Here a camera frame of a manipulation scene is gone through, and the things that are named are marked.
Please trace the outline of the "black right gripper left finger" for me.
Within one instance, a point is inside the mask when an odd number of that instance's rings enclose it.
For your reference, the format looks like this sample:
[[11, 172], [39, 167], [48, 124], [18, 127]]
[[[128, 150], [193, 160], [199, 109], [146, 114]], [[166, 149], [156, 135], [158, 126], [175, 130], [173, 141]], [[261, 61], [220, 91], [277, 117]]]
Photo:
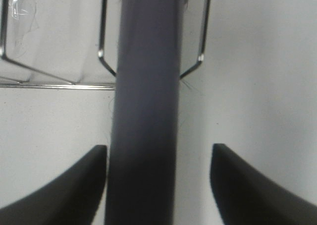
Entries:
[[0, 210], [2, 225], [90, 225], [106, 182], [107, 147], [96, 145], [57, 178]]

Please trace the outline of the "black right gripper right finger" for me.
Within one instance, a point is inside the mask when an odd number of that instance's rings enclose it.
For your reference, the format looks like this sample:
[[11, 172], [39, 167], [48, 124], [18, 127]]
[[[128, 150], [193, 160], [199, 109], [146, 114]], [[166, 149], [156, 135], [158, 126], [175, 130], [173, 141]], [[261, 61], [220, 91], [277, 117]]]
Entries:
[[264, 176], [227, 145], [212, 146], [210, 184], [225, 225], [315, 225], [316, 205]]

